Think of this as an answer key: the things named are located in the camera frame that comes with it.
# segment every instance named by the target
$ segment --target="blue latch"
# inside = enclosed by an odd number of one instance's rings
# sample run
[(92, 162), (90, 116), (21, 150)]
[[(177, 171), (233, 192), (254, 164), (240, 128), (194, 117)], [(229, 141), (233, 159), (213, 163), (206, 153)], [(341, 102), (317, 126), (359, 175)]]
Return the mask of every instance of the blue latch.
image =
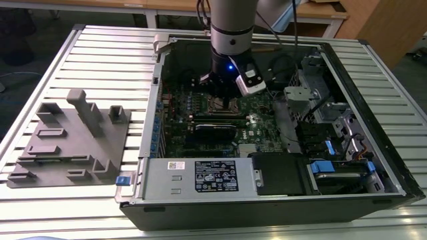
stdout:
[(315, 161), (312, 164), (309, 164), (309, 167), (313, 174), (335, 173), (335, 168), (331, 161)]
[(369, 173), (373, 173), (375, 172), (373, 162), (368, 161), (365, 165), (367, 165), (367, 169), (368, 169)]
[(335, 155), (335, 150), (333, 150), (331, 141), (325, 140), (324, 143), (325, 143), (325, 146), (327, 146), (328, 154)]
[(130, 186), (130, 177), (129, 176), (117, 176), (114, 179), (116, 186)]

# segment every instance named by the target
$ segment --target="aluminum extrusion table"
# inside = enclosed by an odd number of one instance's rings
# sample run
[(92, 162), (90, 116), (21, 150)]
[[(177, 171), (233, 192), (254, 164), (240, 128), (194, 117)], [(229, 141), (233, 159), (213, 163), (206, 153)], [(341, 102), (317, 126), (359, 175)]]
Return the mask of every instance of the aluminum extrusion table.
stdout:
[[(72, 30), (21, 113), (0, 144), (0, 239), (33, 236), (64, 239), (427, 239), (427, 200), (381, 210), (348, 223), (142, 232), (118, 210), (116, 186), (6, 187), (17, 156), (37, 125), (40, 103), (69, 107), (69, 89), (82, 88), (98, 108), (132, 110), (121, 171), (137, 168), (138, 147), (153, 75), (153, 36), (200, 36), (200, 31), (85, 26)], [(253, 35), (254, 39), (273, 39)], [(405, 165), (427, 194), (427, 116), (368, 45), (328, 42), (372, 109)]]

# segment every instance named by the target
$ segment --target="motherboard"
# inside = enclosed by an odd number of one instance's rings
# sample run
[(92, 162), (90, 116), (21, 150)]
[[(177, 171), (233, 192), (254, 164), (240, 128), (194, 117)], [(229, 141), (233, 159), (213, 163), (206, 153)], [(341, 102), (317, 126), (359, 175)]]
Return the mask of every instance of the motherboard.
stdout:
[(224, 107), (220, 98), (165, 85), (162, 103), (166, 158), (245, 158), (250, 152), (283, 152), (267, 91), (230, 99)]

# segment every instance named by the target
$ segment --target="power supply label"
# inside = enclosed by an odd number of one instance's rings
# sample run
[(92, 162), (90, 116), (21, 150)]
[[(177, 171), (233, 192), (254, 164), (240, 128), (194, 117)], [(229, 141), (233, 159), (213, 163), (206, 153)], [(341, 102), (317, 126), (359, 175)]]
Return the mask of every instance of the power supply label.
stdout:
[(198, 193), (238, 191), (234, 161), (196, 161), (193, 169)]

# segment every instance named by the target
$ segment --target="green circuit board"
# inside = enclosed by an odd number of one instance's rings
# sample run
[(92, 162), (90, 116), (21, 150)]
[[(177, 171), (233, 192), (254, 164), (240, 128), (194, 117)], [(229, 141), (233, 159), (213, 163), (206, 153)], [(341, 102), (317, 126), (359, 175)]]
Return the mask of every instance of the green circuit board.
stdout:
[[(170, 99), (164, 125), (166, 158), (237, 157), (240, 144), (254, 144), (261, 152), (283, 152), (268, 92), (233, 100), (234, 112), (221, 119), (210, 118), (214, 108), (221, 109), (221, 106), (206, 93), (184, 91), (182, 88), (162, 93)], [(236, 126), (233, 141), (220, 144), (189, 141), (197, 125)]]

